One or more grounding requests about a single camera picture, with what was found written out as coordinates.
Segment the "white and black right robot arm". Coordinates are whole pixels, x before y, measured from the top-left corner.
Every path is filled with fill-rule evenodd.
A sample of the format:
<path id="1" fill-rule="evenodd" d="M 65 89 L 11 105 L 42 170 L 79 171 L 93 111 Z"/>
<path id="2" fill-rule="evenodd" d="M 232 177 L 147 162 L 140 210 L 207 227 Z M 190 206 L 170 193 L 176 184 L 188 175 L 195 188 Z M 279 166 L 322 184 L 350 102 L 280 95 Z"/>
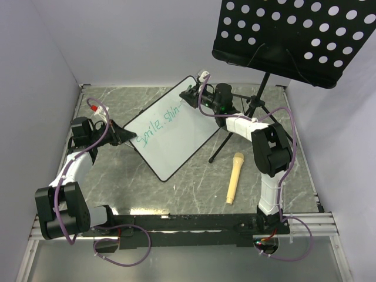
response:
<path id="1" fill-rule="evenodd" d="M 213 113 L 205 116 L 215 118 L 218 127 L 239 135 L 251 142 L 256 167 L 261 173 L 261 196 L 257 205 L 257 229 L 263 234 L 271 233 L 283 220 L 281 192 L 284 179 L 289 173 L 295 155 L 284 128 L 279 123 L 271 125 L 250 118 L 233 106 L 232 87 L 218 84 L 213 92 L 197 83 L 179 94 L 189 106 L 204 112 L 202 106 Z"/>

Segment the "white whiteboard with black frame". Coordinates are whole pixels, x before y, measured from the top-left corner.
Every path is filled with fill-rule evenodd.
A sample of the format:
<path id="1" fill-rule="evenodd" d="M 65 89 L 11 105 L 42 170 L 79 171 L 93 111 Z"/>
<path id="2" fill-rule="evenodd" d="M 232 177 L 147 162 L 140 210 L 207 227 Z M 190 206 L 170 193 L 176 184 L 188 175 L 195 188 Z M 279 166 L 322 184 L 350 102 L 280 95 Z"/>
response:
<path id="1" fill-rule="evenodd" d="M 215 120 L 179 94 L 196 80 L 187 76 L 125 125 L 130 143 L 161 182 L 168 181 L 218 130 Z"/>

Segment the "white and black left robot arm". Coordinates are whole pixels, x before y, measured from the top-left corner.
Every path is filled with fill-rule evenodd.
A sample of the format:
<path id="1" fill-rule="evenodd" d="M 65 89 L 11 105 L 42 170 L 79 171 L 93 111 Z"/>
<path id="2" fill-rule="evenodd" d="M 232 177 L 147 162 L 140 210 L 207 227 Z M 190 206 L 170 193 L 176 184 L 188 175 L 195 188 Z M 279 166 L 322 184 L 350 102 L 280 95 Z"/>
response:
<path id="1" fill-rule="evenodd" d="M 68 141 L 66 162 L 48 187 L 35 193 L 39 225 L 44 239 L 68 238 L 95 229 L 110 236 L 116 221 L 108 205 L 88 207 L 80 183 L 94 165 L 98 148 L 122 145 L 137 136 L 120 127 L 114 120 L 100 122 L 100 128 L 88 117 L 71 121 L 72 137 Z"/>

